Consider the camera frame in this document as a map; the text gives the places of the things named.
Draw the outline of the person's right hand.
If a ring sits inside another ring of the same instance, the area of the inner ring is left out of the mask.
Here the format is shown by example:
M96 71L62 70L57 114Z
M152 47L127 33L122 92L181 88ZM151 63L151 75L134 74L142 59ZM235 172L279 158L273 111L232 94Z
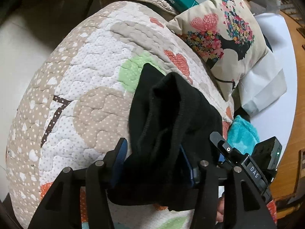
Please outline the person's right hand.
M216 216L217 222L220 223L223 222L223 220L224 220L224 193L218 199L217 216Z

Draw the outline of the patterned sleeve forearm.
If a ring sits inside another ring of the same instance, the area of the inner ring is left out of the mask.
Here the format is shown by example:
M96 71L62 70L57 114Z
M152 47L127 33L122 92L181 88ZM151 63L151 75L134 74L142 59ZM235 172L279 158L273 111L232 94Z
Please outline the patterned sleeve forearm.
M277 225L277 207L275 204L275 200L271 200L266 206L271 214L271 217L275 225Z

